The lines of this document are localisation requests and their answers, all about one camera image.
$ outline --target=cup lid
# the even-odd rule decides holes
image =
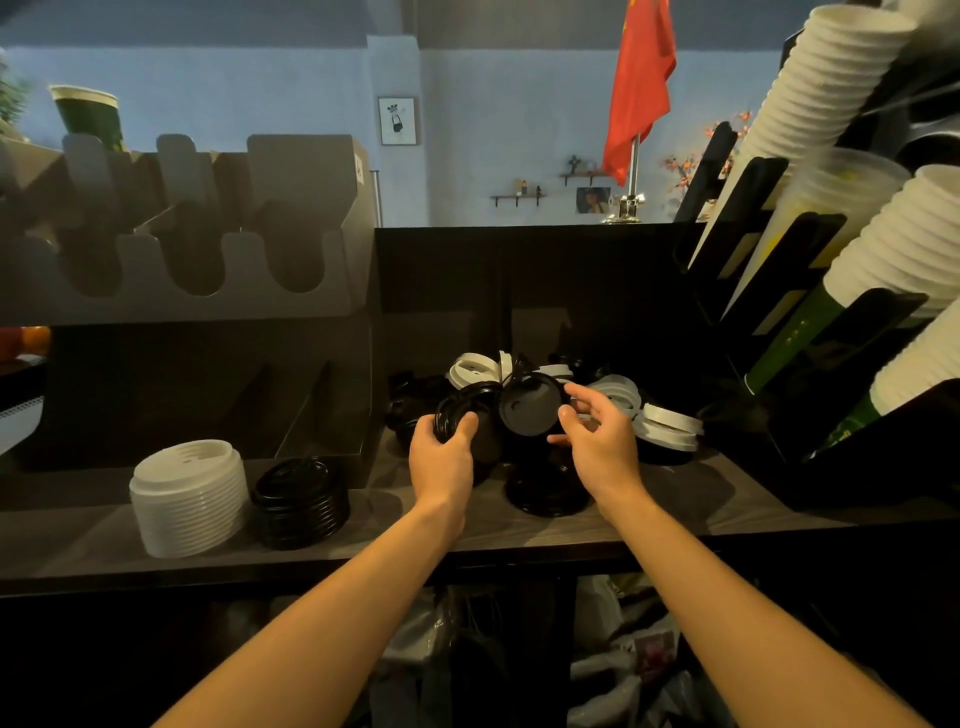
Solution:
[[[552,376],[515,373],[500,396],[500,420],[517,435],[540,437],[557,425],[557,411],[569,400],[563,385]]]

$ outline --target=shelf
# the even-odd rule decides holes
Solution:
[[[491,195],[490,199],[493,200],[493,206],[494,206],[494,207],[500,207],[500,201],[501,201],[501,200],[515,200],[515,201],[516,201],[516,204],[514,205],[515,207],[520,207],[520,200],[536,200],[536,201],[537,201],[537,207],[539,207],[539,206],[540,206],[540,198],[541,198],[541,197],[546,197],[546,194],[544,194],[544,193],[541,192],[541,194],[538,195],[538,194],[535,192],[535,193],[532,194],[532,195],[530,195],[530,194],[526,194],[526,195]]]
[[[604,172],[602,169],[594,169],[592,172],[574,172],[572,175],[571,175],[571,174],[565,174],[565,175],[561,175],[561,177],[564,178],[564,187],[566,187],[566,183],[567,183],[567,181],[568,181],[571,177],[582,178],[582,179],[584,179],[584,180],[590,180],[590,185],[591,185],[591,186],[593,185],[593,178],[594,178],[594,177],[607,177],[607,178],[610,178],[611,180],[613,179],[613,177],[611,177],[610,175],[608,175],[608,174],[607,174],[606,172]]]

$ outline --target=stack of plastic cups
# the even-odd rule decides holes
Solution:
[[[750,160],[793,161],[836,143],[916,29],[915,20],[898,12],[857,5],[824,5],[810,13],[743,140],[694,258]],[[791,174],[788,168],[764,209],[774,208]],[[748,252],[747,245],[738,248],[727,270]]]
[[[926,293],[918,322],[960,296],[960,167],[930,164],[841,253],[824,288],[843,307],[871,288]]]
[[[942,381],[960,378],[960,300],[937,316],[881,369],[870,394],[833,431],[825,448],[919,397]]]
[[[917,170],[830,265],[820,285],[780,330],[747,374],[753,392],[818,333],[872,288],[924,293],[907,321],[933,318],[960,297],[960,167],[930,164]]]
[[[247,478],[223,440],[156,452],[133,471],[130,498],[147,553],[180,558],[222,543],[243,525]]]
[[[909,179],[910,173],[899,164],[869,152],[826,148],[808,154],[777,202],[727,308],[800,215],[839,212],[847,217],[811,266],[826,268]]]

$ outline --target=black cup lid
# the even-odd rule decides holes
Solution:
[[[253,488],[253,501],[261,505],[295,505],[331,492],[331,469],[316,457],[285,460],[266,471]]]
[[[560,382],[541,372],[514,376],[500,396],[500,420],[524,437],[545,435],[557,425],[557,410],[569,401]]]

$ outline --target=counter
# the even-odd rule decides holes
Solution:
[[[249,482],[270,462],[248,462]],[[366,488],[350,491],[347,525],[329,540],[296,551],[270,551],[242,531],[198,556],[154,559],[140,543],[128,503],[130,473],[52,473],[33,483],[0,475],[0,596],[158,587],[270,591],[271,585],[289,593],[291,584],[307,588],[359,553],[414,503],[406,459],[393,433],[385,431]],[[466,530],[434,574],[435,582],[499,578],[508,571],[530,576],[636,568],[595,505],[567,518],[529,516],[504,498],[504,476],[497,471],[475,489]],[[680,467],[643,466],[643,478],[667,511],[721,555],[736,547],[772,558],[779,550],[808,548],[815,535],[839,543],[852,531],[885,537],[890,527],[911,524],[913,531],[929,533],[952,529],[960,517],[932,498],[896,507],[794,512],[708,449]]]

